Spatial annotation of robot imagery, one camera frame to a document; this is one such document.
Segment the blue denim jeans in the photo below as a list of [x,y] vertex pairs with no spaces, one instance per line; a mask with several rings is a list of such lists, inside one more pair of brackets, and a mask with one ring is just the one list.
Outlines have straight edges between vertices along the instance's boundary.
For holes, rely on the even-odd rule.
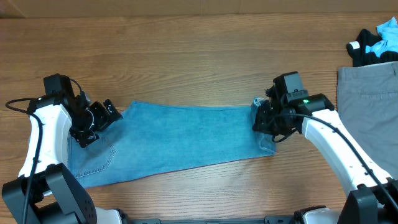
[[84,188],[276,153],[252,130],[262,98],[250,106],[184,107],[134,101],[99,138],[68,140],[67,167]]

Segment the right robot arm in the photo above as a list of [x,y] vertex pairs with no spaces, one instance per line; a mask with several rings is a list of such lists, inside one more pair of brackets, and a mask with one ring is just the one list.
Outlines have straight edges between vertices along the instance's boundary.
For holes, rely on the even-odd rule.
[[298,72],[282,74],[253,102],[253,131],[287,139],[303,134],[322,154],[346,195],[341,211],[326,206],[293,215],[265,217],[265,223],[397,223],[397,181],[379,167],[343,125],[323,94],[309,95]]

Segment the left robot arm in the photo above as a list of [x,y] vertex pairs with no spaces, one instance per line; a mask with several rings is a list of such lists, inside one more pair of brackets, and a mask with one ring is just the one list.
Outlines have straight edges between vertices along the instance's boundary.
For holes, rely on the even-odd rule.
[[24,165],[16,180],[2,187],[2,199],[17,223],[129,223],[119,209],[94,205],[67,168],[68,137],[81,147],[122,118],[110,100],[92,103],[75,95],[75,80],[59,73],[45,77],[45,95],[29,98],[24,113],[31,132]]

